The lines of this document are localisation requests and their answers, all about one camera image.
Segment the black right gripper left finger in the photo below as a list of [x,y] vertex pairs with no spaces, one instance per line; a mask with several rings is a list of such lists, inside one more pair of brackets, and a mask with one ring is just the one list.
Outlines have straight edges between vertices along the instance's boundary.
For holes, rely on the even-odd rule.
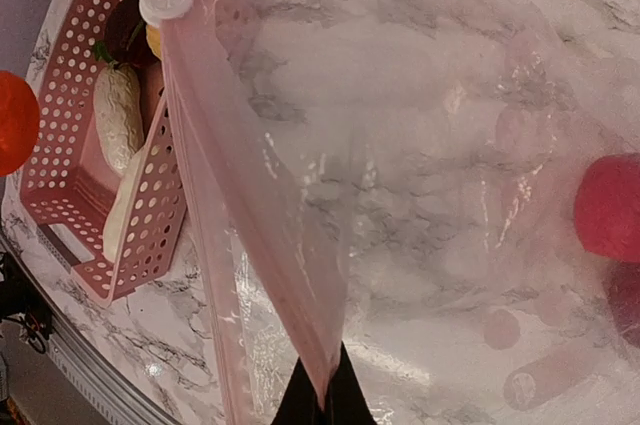
[[272,425],[321,425],[324,413],[300,359],[296,361]]

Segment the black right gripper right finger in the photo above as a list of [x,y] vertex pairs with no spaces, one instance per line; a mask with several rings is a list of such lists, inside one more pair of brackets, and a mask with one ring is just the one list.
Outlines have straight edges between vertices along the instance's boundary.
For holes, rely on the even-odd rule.
[[376,425],[344,344],[340,363],[325,396],[324,423],[329,425]]

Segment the clear pink zip top bag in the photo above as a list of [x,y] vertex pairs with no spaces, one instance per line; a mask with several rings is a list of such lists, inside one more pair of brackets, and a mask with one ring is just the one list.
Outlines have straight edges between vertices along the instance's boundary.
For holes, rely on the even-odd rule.
[[227,423],[342,344],[377,424],[638,422],[574,201],[639,155],[639,0],[142,2]]

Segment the pink perforated plastic basket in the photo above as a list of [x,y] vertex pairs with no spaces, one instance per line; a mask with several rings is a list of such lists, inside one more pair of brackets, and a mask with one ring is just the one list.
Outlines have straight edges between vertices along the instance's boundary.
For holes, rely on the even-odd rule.
[[122,0],[72,0],[39,92],[38,143],[20,201],[41,243],[102,307],[170,268],[186,211],[159,61],[136,68],[143,137],[124,223],[107,253],[103,230],[121,183],[101,148],[94,100],[107,78],[107,22]]

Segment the red toy apple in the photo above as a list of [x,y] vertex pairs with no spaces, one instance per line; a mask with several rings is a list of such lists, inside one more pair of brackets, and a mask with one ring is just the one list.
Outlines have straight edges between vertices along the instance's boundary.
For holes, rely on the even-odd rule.
[[610,276],[607,302],[618,333],[639,347],[639,264],[616,265]]
[[608,155],[585,171],[574,201],[574,227],[585,250],[639,261],[639,155]]

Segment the orange toy orange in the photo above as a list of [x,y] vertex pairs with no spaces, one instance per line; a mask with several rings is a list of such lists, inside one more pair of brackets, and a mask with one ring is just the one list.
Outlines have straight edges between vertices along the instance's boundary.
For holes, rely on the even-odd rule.
[[1,71],[1,176],[18,170],[31,156],[40,129],[40,109],[29,84]]

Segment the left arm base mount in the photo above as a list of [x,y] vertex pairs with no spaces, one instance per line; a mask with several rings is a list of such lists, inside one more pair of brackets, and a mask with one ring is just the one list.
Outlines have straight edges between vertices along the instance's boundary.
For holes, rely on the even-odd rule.
[[1,321],[21,328],[21,339],[36,353],[48,352],[52,312],[14,257],[1,252]]

